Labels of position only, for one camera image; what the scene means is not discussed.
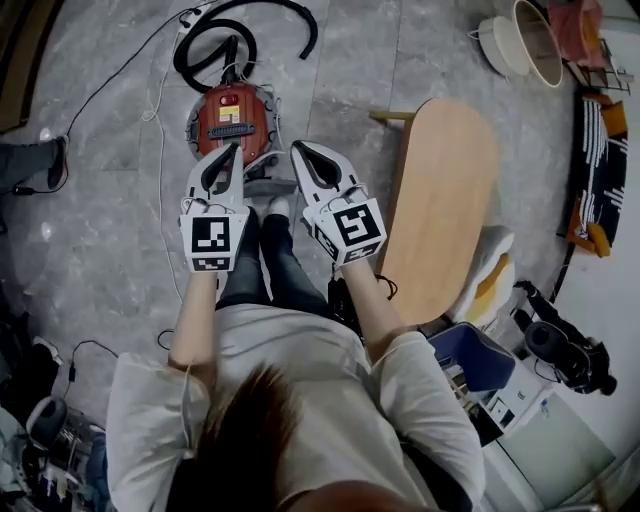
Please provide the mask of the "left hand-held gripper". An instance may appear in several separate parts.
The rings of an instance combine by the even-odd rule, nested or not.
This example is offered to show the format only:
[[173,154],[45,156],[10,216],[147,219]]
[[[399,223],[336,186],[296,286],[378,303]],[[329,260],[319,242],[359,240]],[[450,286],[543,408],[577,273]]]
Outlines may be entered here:
[[243,152],[237,143],[212,150],[191,170],[179,217],[191,272],[228,273],[234,269],[249,208],[208,201],[240,201],[243,174]]

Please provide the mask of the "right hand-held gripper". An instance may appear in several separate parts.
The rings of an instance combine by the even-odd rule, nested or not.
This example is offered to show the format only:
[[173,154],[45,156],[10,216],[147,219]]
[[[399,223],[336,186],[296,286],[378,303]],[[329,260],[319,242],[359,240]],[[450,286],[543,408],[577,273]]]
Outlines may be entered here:
[[[335,267],[376,255],[387,232],[377,200],[358,183],[351,162],[328,146],[306,140],[292,143],[290,158],[309,204],[303,210],[304,223]],[[323,190],[339,193],[321,201]]]

